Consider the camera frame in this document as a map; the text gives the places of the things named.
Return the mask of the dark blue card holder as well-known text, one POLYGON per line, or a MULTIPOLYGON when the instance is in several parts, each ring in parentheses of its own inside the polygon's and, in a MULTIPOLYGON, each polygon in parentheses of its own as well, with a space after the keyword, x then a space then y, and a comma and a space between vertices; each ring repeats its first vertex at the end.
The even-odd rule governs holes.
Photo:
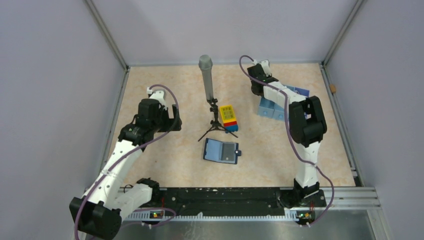
POLYGON ((227 142, 219 141, 212 138, 206 138, 204 142, 204 148, 202 153, 202 159, 210 162, 220 163, 220 164, 231 164, 236 165, 238 163, 238 158, 242 156, 242 151, 239 149, 239 144, 236 142, 227 142), (234 143, 236 144, 236 162, 234 164, 225 163, 221 160, 222 157, 222 145, 223 143, 234 143))

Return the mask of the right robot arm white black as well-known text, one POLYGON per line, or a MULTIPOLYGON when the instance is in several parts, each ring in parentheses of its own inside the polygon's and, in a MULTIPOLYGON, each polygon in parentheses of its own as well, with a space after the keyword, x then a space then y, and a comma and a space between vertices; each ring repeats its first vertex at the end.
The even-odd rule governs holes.
POLYGON ((306 97, 281 84, 272 76, 267 60, 255 62, 247 68, 247 73, 251 78, 251 91, 284 110, 289 143, 300 158, 293 200, 299 206, 307 206, 320 188, 316 167, 320 144, 327 132, 321 101, 317 96, 306 97))

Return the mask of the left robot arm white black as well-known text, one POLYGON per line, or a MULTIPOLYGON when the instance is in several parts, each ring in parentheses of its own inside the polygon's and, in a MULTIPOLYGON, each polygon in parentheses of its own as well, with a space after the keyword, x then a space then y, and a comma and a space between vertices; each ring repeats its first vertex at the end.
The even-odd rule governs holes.
POLYGON ((125 220, 138 207, 154 207, 160 202, 160 193, 146 183, 135 184, 128 192, 118 195, 124 179, 134 162, 146 147, 171 131, 180 131, 182 121, 179 104, 171 106, 173 117, 164 100, 152 96, 142 99, 138 112, 125 125, 115 148, 99 176, 83 194, 69 204, 74 221, 74 239, 85 233, 103 240, 112 240, 125 220))

